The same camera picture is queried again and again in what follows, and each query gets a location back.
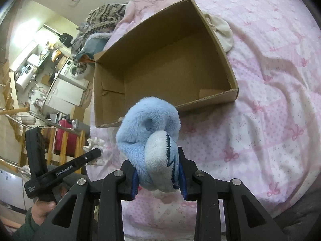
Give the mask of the dark green sleeve forearm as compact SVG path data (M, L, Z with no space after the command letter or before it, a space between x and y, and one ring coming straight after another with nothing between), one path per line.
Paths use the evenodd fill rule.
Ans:
M14 241L31 241L39 227L33 219L30 208L25 215L24 224L12 234L12 238Z

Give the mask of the person's left hand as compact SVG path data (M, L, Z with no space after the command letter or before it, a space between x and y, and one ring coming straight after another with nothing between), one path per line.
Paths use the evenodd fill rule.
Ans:
M31 208L31 217L34 222L37 225L41 225L56 205L57 204L54 201L46 202L37 200Z

